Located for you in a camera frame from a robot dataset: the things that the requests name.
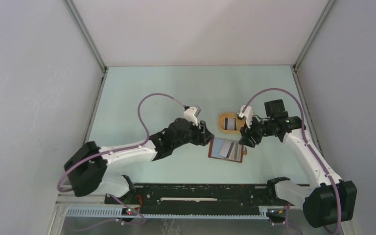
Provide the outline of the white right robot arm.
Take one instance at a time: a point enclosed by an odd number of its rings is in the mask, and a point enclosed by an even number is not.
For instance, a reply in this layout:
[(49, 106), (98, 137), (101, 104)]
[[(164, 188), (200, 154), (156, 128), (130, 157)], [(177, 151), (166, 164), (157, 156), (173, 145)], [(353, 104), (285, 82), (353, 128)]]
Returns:
[(300, 186), (288, 177), (267, 182), (265, 198), (272, 205), (282, 200), (300, 208), (307, 222), (319, 228), (352, 220), (357, 188), (352, 181), (344, 181), (326, 162), (298, 116), (291, 117), (283, 100), (264, 104), (267, 118), (260, 120), (250, 106), (241, 106), (238, 119), (245, 121), (240, 129), (240, 144), (254, 148), (264, 137), (277, 137), (294, 154), (309, 187)]

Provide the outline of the brown leather card holder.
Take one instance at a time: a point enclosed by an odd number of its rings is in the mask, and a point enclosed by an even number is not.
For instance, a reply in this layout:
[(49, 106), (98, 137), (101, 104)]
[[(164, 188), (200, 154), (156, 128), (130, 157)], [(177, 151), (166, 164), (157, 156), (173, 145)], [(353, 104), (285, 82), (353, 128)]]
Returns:
[(243, 157), (246, 156), (247, 153), (246, 147), (236, 141), (214, 138), (210, 142), (208, 157), (211, 159), (242, 163)]

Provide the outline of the silver VIP card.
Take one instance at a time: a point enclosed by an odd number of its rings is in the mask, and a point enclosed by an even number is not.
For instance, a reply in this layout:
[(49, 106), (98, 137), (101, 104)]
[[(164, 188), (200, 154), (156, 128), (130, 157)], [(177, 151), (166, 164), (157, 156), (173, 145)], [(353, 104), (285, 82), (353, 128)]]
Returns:
[(237, 131), (244, 126), (244, 121), (236, 117), (226, 117), (223, 122), (223, 129), (228, 131)]

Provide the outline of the grey card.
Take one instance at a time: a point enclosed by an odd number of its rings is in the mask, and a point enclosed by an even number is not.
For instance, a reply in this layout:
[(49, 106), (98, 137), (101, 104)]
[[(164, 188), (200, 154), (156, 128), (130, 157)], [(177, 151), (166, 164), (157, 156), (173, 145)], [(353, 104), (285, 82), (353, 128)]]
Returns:
[(242, 162), (242, 156), (243, 156), (243, 145), (239, 144), (238, 142), (232, 142), (230, 147), (229, 147), (229, 151), (228, 151), (228, 155), (227, 155), (227, 158), (230, 160), (230, 161), (234, 161), (234, 162)]

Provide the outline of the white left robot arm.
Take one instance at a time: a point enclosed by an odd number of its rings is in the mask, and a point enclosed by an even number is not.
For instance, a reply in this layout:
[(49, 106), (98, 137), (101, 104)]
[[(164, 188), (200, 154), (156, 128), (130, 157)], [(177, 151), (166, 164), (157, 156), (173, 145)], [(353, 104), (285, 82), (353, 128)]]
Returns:
[(167, 128), (149, 136), (147, 142), (116, 147), (99, 147), (94, 141), (87, 142), (64, 164), (64, 170), (76, 197), (112, 194), (129, 204), (135, 198), (135, 189), (129, 176), (120, 174), (121, 167), (161, 160), (185, 144), (206, 146), (213, 138), (205, 121), (195, 126), (177, 118)]

